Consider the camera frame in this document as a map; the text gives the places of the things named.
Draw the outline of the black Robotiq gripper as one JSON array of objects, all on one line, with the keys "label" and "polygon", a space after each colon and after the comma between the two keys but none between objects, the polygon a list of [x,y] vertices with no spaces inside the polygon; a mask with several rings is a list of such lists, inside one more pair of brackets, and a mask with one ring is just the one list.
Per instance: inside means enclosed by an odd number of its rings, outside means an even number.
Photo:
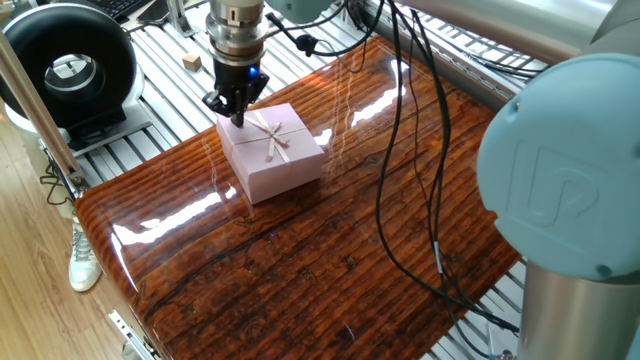
[{"label": "black Robotiq gripper", "polygon": [[244,124],[244,115],[266,87],[269,76],[261,71],[260,62],[234,66],[214,60],[215,91],[202,98],[212,111],[228,118],[236,127]]}]

